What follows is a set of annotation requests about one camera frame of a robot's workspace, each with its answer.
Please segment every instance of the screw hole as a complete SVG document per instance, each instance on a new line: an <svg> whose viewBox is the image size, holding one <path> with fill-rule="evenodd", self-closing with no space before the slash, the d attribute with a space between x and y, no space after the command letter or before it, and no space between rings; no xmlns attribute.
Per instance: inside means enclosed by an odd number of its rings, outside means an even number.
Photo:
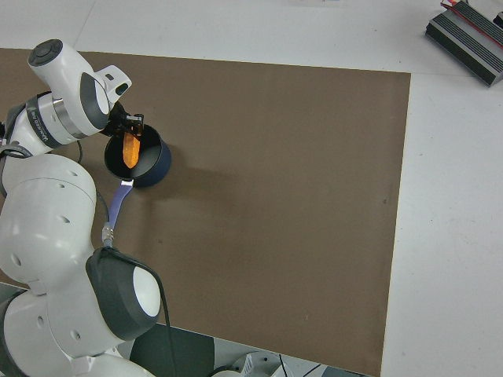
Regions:
<svg viewBox="0 0 503 377"><path fill-rule="evenodd" d="M13 263L15 265L17 265L18 267L21 267L21 260L19 259L19 257L17 255L12 254L10 257L13 260Z"/></svg>
<svg viewBox="0 0 503 377"><path fill-rule="evenodd" d="M65 216L58 216L57 217L59 221L62 221L65 224L69 224L70 220L68 220Z"/></svg>
<svg viewBox="0 0 503 377"><path fill-rule="evenodd" d="M74 340L80 340L80 334L79 334L79 332L78 332L78 331L76 331L76 330L71 330L71 331L70 331L70 335L72 336L72 338L73 338Z"/></svg>

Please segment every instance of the brown board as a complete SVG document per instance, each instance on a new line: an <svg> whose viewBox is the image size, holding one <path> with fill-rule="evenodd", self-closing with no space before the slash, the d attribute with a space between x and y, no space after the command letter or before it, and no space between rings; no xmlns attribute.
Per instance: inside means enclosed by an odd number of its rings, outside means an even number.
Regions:
<svg viewBox="0 0 503 377"><path fill-rule="evenodd" d="M0 49L3 118L46 90L27 56ZM173 154L116 228L116 246L162 276L172 324L379 375L410 75L84 56L130 76L124 107ZM110 201L107 140L83 142L83 165Z"/></svg>

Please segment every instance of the cable connector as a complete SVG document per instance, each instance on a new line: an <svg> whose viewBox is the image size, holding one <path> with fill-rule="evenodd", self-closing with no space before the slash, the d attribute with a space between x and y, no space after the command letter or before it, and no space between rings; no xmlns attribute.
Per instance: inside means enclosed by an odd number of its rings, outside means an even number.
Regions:
<svg viewBox="0 0 503 377"><path fill-rule="evenodd" d="M103 225L103 229L101 230L101 241L105 247L112 247L113 245L113 228L108 221Z"/></svg>

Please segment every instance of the white table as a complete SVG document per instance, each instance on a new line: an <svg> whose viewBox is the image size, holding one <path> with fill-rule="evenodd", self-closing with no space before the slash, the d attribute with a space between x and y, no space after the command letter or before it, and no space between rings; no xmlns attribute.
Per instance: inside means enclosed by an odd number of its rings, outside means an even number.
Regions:
<svg viewBox="0 0 503 377"><path fill-rule="evenodd" d="M0 6L0 47L62 38L89 51L411 72L382 376L501 375L503 84L487 89L424 37L438 0Z"/></svg>

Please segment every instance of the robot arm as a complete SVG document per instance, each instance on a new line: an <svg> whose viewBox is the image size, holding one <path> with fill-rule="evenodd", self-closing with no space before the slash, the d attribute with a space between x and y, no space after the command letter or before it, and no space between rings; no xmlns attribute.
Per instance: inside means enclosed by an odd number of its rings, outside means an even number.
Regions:
<svg viewBox="0 0 503 377"><path fill-rule="evenodd" d="M131 82L116 67L94 72L70 46L50 40L29 64L52 90L28 100L7 125L7 193L0 213L0 268L30 289L0 305L0 371L7 376L139 376L146 370L107 354L151 328L160 288L139 265L90 242L92 177L78 163L45 154L105 128Z"/></svg>

